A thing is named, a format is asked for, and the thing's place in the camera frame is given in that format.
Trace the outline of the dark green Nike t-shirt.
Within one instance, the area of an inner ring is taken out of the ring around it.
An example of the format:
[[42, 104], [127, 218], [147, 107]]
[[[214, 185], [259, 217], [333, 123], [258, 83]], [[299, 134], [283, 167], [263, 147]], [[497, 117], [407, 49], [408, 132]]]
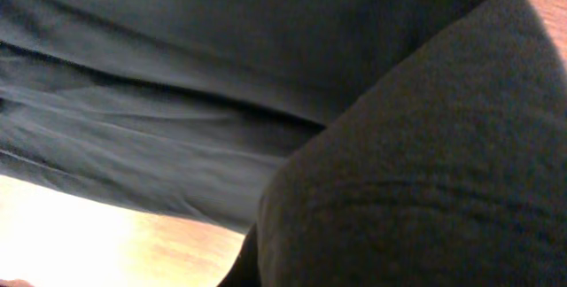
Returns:
[[1, 171], [245, 233], [227, 286], [563, 286], [528, 0], [1, 0]]

